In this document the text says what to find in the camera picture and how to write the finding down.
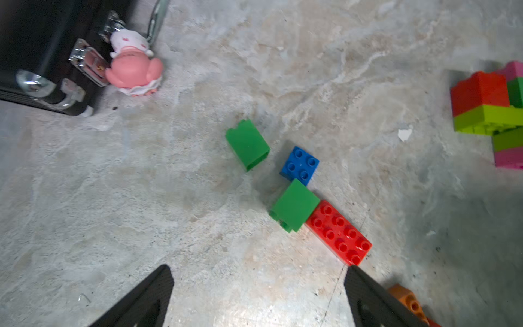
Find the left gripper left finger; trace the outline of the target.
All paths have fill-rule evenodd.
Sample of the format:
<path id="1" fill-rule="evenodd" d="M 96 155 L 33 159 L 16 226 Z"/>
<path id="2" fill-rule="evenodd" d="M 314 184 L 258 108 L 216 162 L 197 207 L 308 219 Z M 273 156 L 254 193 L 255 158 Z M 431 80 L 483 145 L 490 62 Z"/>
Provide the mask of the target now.
<path id="1" fill-rule="evenodd" d="M 92 326 L 163 326 L 174 279 L 162 264 Z"/>

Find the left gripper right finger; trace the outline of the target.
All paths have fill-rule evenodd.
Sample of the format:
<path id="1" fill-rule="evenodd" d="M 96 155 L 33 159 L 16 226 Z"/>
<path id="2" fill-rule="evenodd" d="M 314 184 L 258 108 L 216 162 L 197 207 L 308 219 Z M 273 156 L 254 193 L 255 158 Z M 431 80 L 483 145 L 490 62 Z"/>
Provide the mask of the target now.
<path id="1" fill-rule="evenodd" d="M 348 267 L 344 286 L 357 327 L 426 326 L 360 267 Z"/>

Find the orange lego brick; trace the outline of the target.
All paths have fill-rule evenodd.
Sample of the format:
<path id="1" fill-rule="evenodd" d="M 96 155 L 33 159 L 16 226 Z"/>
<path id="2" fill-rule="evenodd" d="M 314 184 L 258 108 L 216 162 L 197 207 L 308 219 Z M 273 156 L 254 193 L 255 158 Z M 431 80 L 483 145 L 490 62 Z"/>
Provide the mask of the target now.
<path id="1" fill-rule="evenodd" d="M 428 318 L 424 314 L 420 303 L 418 302 L 416 296 L 412 291 L 396 284 L 388 288 L 388 292 L 400 303 L 402 303 L 411 313 L 423 321 L 427 326 L 430 325 Z"/>

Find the lime long lego brick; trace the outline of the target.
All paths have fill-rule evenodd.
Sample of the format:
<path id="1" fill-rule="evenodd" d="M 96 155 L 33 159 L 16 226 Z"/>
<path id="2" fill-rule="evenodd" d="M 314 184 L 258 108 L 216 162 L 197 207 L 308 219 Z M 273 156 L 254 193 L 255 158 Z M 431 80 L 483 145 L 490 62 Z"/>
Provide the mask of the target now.
<path id="1" fill-rule="evenodd" d="M 454 130 L 465 134 L 494 136 L 522 127 L 522 109 L 481 105 L 454 117 Z"/>

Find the lime small lego brick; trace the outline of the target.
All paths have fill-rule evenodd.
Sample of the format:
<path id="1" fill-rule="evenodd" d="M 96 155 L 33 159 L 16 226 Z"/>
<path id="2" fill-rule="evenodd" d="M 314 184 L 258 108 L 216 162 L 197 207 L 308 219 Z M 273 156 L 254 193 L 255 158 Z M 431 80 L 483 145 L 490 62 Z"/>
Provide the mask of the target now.
<path id="1" fill-rule="evenodd" d="M 523 145 L 523 128 L 520 127 L 495 134 L 492 141 L 494 152 L 521 147 Z"/>

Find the red square lego brick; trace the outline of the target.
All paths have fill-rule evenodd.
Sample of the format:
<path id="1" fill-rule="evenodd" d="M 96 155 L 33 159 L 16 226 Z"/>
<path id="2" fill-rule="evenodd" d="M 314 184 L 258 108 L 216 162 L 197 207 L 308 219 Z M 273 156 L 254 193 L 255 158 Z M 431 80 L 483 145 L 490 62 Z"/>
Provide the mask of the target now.
<path id="1" fill-rule="evenodd" d="M 450 89 L 452 115 L 457 117 L 482 105 L 509 107 L 505 76 L 476 72 Z"/>

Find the green lego brick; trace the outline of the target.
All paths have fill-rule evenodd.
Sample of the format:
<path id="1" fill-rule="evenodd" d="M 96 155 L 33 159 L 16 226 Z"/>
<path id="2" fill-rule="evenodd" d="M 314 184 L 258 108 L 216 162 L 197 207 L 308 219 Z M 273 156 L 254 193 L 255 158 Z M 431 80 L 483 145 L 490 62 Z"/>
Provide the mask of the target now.
<path id="1" fill-rule="evenodd" d="M 265 160 L 270 152 L 268 143 L 250 120 L 242 120 L 235 128 L 228 129 L 226 140 L 246 171 Z"/>
<path id="2" fill-rule="evenodd" d="M 295 179 L 276 201 L 269 211 L 269 215 L 286 232 L 297 232 L 319 203 L 320 199 Z"/>
<path id="3" fill-rule="evenodd" d="M 510 105 L 523 108 L 523 78 L 517 77 L 507 82 Z"/>

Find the pink lego brick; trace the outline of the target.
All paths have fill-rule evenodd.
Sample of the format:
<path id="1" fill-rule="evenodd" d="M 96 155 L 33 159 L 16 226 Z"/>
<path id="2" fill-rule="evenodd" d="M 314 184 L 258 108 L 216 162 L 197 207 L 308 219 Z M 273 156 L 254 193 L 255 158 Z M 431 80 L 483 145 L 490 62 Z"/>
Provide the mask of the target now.
<path id="1" fill-rule="evenodd" d="M 494 163 L 497 168 L 523 170 L 523 147 L 495 151 Z"/>

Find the magenta lego brick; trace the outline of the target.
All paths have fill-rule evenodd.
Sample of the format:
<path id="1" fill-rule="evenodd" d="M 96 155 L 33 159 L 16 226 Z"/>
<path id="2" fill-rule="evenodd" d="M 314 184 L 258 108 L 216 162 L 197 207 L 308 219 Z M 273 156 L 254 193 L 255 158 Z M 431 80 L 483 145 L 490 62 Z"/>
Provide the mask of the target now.
<path id="1" fill-rule="evenodd" d="M 503 68 L 496 71 L 497 74 L 500 74 L 505 77 L 507 82 L 515 80 L 517 78 L 523 77 L 523 62 L 520 61 L 511 61 L 507 63 Z"/>

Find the red lego brick back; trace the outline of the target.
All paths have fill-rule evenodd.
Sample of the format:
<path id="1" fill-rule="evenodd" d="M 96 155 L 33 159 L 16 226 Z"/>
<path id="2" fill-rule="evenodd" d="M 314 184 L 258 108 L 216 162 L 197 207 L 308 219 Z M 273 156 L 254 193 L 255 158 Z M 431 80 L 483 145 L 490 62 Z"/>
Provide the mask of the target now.
<path id="1" fill-rule="evenodd" d="M 436 322 L 432 321 L 431 319 L 427 319 L 428 322 L 429 322 L 429 327 L 441 327 L 439 324 L 437 324 Z"/>

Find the red long lego brick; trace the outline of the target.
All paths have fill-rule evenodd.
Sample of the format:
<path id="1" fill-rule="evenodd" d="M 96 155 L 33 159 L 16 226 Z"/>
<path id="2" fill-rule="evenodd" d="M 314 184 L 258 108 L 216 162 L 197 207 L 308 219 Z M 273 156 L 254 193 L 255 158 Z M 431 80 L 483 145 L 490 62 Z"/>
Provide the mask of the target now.
<path id="1" fill-rule="evenodd" d="M 373 244 L 327 200 L 321 200 L 307 226 L 347 266 L 359 266 Z"/>

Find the blue lego brick left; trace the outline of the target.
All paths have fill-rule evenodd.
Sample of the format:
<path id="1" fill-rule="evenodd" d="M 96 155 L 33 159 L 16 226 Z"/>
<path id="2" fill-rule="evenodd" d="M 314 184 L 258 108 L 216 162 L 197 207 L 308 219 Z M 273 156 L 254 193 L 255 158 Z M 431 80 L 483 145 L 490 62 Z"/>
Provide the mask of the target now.
<path id="1" fill-rule="evenodd" d="M 282 167 L 280 175 L 288 181 L 297 180 L 307 186 L 319 164 L 320 160 L 300 147 L 294 147 Z"/>

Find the pink small toy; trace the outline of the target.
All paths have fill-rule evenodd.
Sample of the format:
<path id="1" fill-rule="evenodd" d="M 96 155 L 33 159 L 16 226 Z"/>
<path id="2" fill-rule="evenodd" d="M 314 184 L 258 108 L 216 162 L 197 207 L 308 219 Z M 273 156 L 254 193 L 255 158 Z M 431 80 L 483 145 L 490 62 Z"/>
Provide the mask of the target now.
<path id="1" fill-rule="evenodd" d="M 108 82 L 133 97 L 154 94 L 162 83 L 163 63 L 136 31 L 122 29 L 110 37 L 112 61 L 106 69 Z"/>

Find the black case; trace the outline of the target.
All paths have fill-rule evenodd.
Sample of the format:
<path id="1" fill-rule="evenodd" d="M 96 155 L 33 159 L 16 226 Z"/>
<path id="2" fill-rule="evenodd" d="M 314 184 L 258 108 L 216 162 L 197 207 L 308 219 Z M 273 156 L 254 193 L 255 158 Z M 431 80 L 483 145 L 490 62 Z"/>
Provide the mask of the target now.
<path id="1" fill-rule="evenodd" d="M 129 29 L 125 21 L 134 5 L 2 1 L 1 99 L 70 116 L 91 114 L 99 91 L 113 86 L 105 75 L 112 61 L 110 37 Z M 141 34 L 151 50 L 167 8 L 167 1 L 157 1 Z"/>

